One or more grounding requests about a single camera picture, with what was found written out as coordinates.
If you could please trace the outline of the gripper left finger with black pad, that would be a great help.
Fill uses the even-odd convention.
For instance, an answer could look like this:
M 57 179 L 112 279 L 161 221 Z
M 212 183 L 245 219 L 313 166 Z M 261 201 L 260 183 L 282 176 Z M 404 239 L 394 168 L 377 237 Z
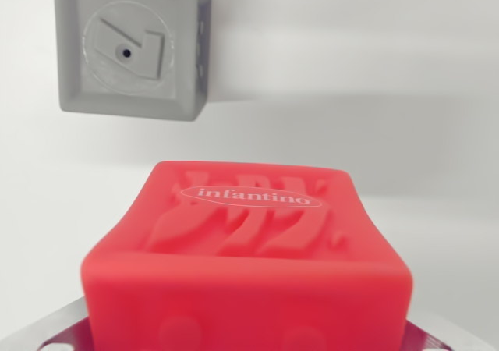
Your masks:
M 92 350 L 84 297 L 1 340 L 1 350 Z

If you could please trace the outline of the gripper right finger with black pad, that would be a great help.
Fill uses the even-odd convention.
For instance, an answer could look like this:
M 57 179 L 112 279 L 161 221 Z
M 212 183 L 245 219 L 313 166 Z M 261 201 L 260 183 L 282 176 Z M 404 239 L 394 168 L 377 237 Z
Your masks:
M 414 324 L 407 321 L 403 350 L 491 351 L 495 348 L 451 323 Z

